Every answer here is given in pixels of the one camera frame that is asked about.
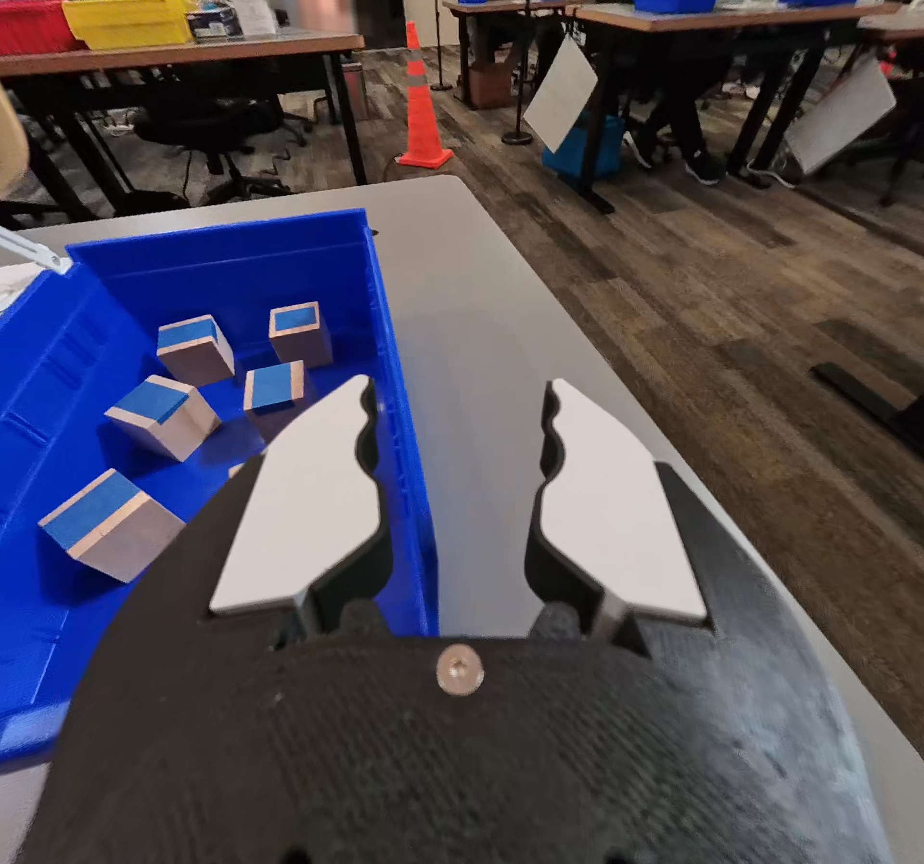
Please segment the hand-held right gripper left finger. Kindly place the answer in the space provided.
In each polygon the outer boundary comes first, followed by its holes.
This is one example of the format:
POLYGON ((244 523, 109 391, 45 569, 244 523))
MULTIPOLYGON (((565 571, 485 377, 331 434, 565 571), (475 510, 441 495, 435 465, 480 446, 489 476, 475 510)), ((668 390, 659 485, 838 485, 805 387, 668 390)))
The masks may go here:
POLYGON ((345 606, 387 585, 394 552, 374 379, 360 374, 271 441, 218 577, 215 616, 280 610, 332 632, 345 606))

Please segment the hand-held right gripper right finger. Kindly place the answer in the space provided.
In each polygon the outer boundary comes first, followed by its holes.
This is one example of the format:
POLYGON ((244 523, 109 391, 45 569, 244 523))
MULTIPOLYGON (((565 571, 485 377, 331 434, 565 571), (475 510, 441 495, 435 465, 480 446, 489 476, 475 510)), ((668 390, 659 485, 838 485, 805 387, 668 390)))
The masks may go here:
POLYGON ((613 641, 638 617, 704 627, 707 606, 649 449, 564 379, 546 384, 540 427, 532 592, 573 609, 585 638, 613 641))

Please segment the grey desk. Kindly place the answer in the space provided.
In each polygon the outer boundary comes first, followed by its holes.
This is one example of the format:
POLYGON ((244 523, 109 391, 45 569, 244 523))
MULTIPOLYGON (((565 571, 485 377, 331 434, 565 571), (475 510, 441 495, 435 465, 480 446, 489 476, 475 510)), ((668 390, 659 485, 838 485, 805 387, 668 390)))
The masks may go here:
POLYGON ((526 521, 539 484, 539 410, 563 377, 620 419, 716 514, 791 609, 850 714, 895 862, 922 862, 922 758, 767 562, 743 516, 716 499, 719 480, 691 446, 664 434, 468 187, 454 176, 40 227, 26 236, 70 245, 362 208, 373 229, 433 515, 444 633, 521 634, 538 611, 523 578, 526 521))

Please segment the blue bag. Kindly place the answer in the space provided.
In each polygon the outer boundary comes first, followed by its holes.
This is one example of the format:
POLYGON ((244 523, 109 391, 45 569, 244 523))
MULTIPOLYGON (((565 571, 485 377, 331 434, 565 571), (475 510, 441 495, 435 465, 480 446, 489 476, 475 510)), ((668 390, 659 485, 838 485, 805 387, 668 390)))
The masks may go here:
MULTIPOLYGON (((541 163, 559 176, 579 179, 583 166, 584 150, 590 124, 590 112, 582 111, 557 152, 544 148, 541 163)), ((603 136, 597 154, 594 180, 617 174, 622 165, 622 144, 625 122, 620 116, 607 115, 603 136)))

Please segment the black sheet stand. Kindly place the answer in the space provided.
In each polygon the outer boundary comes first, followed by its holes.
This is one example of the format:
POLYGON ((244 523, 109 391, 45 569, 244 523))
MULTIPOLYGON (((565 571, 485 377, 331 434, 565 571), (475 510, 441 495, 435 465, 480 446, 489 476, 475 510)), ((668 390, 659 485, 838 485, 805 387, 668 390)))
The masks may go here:
POLYGON ((508 146, 527 146, 533 142, 532 135, 523 127, 524 93, 531 35, 531 1, 532 0, 523 0, 522 29, 517 45, 519 54, 519 66, 516 87, 514 129, 502 134, 502 144, 508 146))

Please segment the black office chair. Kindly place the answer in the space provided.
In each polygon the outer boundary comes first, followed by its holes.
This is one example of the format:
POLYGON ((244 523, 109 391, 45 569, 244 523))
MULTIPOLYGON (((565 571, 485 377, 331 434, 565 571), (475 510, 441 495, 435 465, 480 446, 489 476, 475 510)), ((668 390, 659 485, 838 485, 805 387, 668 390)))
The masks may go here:
POLYGON ((278 100, 233 99, 165 103, 140 109, 133 121, 134 133, 144 142, 179 147, 188 155, 202 154, 214 177, 225 182, 205 193, 204 205, 214 206, 256 197, 288 196, 288 188, 278 176, 245 176, 233 154, 248 152, 253 137, 278 131, 293 135, 296 144, 306 145, 306 133, 313 123, 286 112, 278 100))

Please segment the orange traffic cone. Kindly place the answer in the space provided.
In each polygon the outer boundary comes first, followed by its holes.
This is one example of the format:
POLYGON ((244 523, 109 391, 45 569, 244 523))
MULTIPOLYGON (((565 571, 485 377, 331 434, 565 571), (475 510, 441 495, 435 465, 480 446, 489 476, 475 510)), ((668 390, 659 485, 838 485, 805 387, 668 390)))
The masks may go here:
POLYGON ((445 149, 433 108, 433 98, 422 59, 420 38, 414 22, 407 21, 408 145, 398 165, 436 170, 454 157, 445 149))

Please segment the white hanging sheet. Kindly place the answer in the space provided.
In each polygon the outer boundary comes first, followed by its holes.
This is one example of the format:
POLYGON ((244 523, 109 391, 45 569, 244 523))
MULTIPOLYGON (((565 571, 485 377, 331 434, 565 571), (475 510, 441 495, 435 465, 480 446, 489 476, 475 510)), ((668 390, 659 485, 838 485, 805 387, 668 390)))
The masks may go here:
POLYGON ((566 35, 525 110, 526 124, 556 153, 590 101, 598 76, 583 49, 566 35))
POLYGON ((807 177, 892 112, 896 98, 880 60, 862 55, 784 134, 789 155, 807 177))

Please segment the brown box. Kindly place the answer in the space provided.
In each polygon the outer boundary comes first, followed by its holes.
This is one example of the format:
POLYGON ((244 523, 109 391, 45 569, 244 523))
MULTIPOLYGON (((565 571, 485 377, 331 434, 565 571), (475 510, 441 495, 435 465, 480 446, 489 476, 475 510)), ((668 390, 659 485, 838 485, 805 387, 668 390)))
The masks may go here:
POLYGON ((474 62, 468 69, 472 109, 492 110, 514 103, 513 68, 504 62, 474 62))

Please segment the instruction sheet on clipboard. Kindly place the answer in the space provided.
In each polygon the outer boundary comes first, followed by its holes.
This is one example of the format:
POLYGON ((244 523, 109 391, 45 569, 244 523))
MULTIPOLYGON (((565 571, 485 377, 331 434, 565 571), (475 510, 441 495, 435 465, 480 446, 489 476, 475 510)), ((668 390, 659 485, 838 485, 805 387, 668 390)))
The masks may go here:
POLYGON ((1 87, 1 199, 15 190, 29 170, 29 140, 6 90, 1 87))

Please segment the brown top table black legs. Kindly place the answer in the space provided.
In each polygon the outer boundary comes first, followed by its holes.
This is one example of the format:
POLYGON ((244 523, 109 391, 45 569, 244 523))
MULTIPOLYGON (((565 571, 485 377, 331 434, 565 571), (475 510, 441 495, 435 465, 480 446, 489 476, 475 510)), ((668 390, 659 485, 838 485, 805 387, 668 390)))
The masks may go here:
POLYGON ((164 92, 197 94, 229 99, 303 92, 321 80, 321 58, 331 61, 339 115, 344 129, 355 182, 367 184, 356 121, 347 92, 341 56, 365 47, 360 34, 287 28, 264 37, 213 39, 178 45, 162 45, 109 51, 3 56, 2 91, 16 95, 27 115, 51 118, 89 172, 97 188, 116 211, 123 210, 128 185, 100 150, 96 138, 84 128, 80 117, 93 112, 142 107, 164 92), (175 69, 178 66, 224 64, 218 77, 202 85, 179 82, 149 84, 114 83, 98 87, 90 80, 118 72, 175 69))

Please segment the table with black leg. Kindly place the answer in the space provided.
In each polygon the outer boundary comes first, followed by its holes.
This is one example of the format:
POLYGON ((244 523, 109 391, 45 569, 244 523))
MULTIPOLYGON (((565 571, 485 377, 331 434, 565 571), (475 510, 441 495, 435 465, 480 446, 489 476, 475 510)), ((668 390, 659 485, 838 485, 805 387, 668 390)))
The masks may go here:
POLYGON ((564 181, 598 213, 614 212, 614 206, 593 188, 614 62, 632 68, 632 79, 637 81, 653 67, 656 56, 664 56, 667 64, 679 64, 759 52, 771 56, 770 70, 728 155, 726 170, 752 188, 768 188, 769 168, 826 49, 856 42, 864 18, 892 15, 904 8, 905 4, 891 1, 797 8, 763 4, 658 15, 627 3, 572 4, 571 15, 577 23, 591 38, 597 37, 601 59, 590 98, 580 174, 576 179, 564 177, 564 181))

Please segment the yellow container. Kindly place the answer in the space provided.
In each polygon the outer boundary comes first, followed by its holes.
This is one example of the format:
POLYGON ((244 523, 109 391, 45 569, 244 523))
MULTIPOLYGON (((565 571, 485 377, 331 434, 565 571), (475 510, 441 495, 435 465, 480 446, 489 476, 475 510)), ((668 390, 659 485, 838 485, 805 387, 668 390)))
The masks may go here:
POLYGON ((187 15, 197 0, 64 0, 64 18, 92 51, 181 45, 193 41, 187 15))

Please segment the red boxes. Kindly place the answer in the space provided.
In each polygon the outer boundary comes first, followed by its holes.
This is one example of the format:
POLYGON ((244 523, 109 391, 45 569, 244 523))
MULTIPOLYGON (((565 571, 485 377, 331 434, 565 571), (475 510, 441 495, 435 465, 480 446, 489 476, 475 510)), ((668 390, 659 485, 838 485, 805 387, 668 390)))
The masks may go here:
POLYGON ((81 51, 63 12, 64 0, 2 0, 1 55, 81 51))

